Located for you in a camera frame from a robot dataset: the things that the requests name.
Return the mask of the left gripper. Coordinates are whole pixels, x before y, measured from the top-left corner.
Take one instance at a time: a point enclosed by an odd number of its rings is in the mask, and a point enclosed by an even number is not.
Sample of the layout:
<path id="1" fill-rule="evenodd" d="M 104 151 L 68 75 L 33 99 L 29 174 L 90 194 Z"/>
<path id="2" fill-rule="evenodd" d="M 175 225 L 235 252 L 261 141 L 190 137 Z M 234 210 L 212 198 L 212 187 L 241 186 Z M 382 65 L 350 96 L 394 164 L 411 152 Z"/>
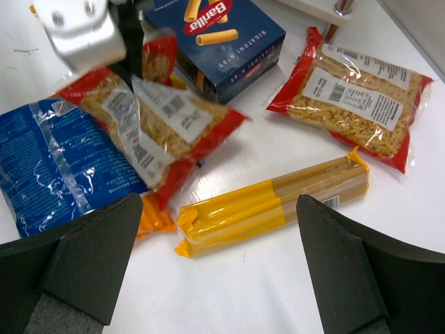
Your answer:
<path id="1" fill-rule="evenodd" d="M 142 78 L 142 47 L 145 32 L 141 22 L 144 13 L 153 8 L 153 1 L 109 1 L 108 9 L 117 24 L 126 47 L 126 56 L 108 66 L 133 90 L 132 76 Z"/>

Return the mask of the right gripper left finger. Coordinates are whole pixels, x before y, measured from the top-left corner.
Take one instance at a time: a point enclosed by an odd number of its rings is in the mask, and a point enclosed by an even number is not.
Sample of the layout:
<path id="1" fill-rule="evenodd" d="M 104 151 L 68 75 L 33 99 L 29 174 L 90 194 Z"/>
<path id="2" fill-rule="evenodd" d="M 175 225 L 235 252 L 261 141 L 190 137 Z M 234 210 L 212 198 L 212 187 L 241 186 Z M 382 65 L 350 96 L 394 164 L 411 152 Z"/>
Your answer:
<path id="1" fill-rule="evenodd" d="M 132 193 L 57 228 L 1 245 L 2 333 L 102 333 L 143 210 Z"/>

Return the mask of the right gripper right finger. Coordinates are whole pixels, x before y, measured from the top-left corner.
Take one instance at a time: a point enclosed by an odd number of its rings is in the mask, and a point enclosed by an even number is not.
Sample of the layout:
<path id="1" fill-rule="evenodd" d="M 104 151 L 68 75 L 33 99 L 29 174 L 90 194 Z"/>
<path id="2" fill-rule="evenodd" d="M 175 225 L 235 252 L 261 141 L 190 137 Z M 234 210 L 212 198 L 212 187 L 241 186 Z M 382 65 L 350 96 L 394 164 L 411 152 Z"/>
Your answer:
<path id="1" fill-rule="evenodd" d="M 444 254 L 394 239 L 309 195 L 296 213 L 325 333 L 443 333 Z"/>

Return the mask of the red fusilli pasta bag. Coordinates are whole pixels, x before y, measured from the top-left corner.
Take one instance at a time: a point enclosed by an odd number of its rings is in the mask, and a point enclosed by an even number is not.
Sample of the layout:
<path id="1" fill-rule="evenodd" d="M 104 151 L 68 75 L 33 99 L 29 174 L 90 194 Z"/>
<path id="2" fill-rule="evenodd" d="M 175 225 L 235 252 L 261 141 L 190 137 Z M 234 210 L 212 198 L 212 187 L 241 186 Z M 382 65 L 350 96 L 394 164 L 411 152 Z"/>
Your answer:
<path id="1" fill-rule="evenodd" d="M 141 46 L 141 77 L 99 67 L 58 94 L 106 125 L 114 145 L 165 207 L 246 116 L 170 85 L 177 57 L 170 29 L 145 35 Z"/>

